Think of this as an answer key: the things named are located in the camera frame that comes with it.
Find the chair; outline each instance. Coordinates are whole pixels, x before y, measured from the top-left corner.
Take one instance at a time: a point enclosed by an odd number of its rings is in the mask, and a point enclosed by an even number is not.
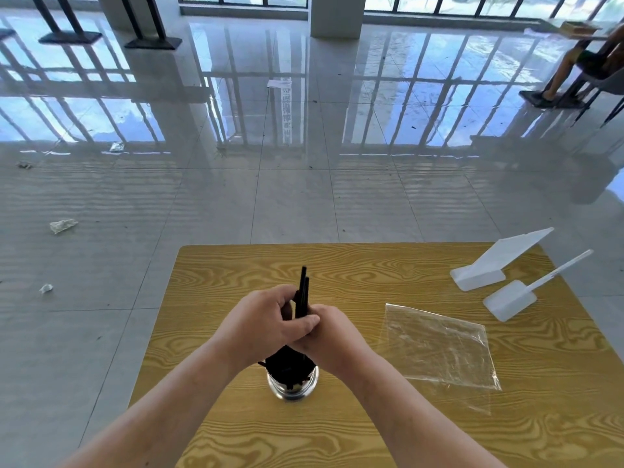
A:
[[[591,75],[588,75],[584,72],[581,74],[581,78],[585,80],[588,84],[593,86],[594,88],[597,88],[598,91],[589,99],[588,102],[585,103],[585,106],[578,114],[578,117],[576,118],[576,120],[574,120],[574,123],[572,124],[572,126],[574,126],[576,122],[579,120],[579,118],[585,114],[585,112],[589,109],[590,105],[593,103],[594,100],[596,100],[596,97],[600,93],[606,92],[606,93],[612,93],[614,95],[624,95],[624,68],[618,70],[617,72],[605,78],[604,80],[592,77]],[[622,110],[624,110],[624,97],[622,97],[622,99],[618,102],[618,104],[615,105],[615,108],[611,110],[611,113],[609,113],[609,116],[606,117],[603,124],[600,125],[600,128],[602,128],[604,125],[610,122],[613,118],[615,118]]]

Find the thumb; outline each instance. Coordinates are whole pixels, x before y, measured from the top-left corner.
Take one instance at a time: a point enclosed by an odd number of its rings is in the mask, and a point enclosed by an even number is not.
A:
[[[321,318],[318,315],[306,315],[305,317],[283,321],[283,333],[286,337],[286,344],[289,345],[299,338],[305,337],[310,333]]]

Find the shorts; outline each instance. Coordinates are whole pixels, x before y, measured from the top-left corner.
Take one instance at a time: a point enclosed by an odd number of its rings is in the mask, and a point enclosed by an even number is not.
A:
[[[602,68],[606,62],[605,54],[596,54],[590,50],[584,50],[578,56],[576,64],[583,71],[583,73],[600,80],[604,80],[609,77],[609,73]]]

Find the left hand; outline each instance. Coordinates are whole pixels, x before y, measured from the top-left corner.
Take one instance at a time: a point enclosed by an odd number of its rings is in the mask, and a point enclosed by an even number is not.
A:
[[[235,372],[306,336],[320,322],[318,315],[282,318],[282,314],[292,314],[290,301],[296,291],[290,284],[253,291],[225,317],[209,343],[227,358]]]

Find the wood grain tabletop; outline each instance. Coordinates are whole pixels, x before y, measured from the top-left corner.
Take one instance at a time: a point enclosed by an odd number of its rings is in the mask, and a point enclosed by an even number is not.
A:
[[[504,269],[507,281],[462,292],[449,271],[491,243],[185,246],[180,249],[138,375],[133,404],[213,335],[248,292],[297,284],[310,303],[341,308],[375,345],[386,303],[483,324],[502,391],[414,385],[510,467],[624,466],[624,367],[561,277],[499,322],[482,301],[511,280],[553,269],[539,246]],[[226,388],[179,467],[394,466],[353,395],[321,371],[314,393],[287,403],[260,366]]]

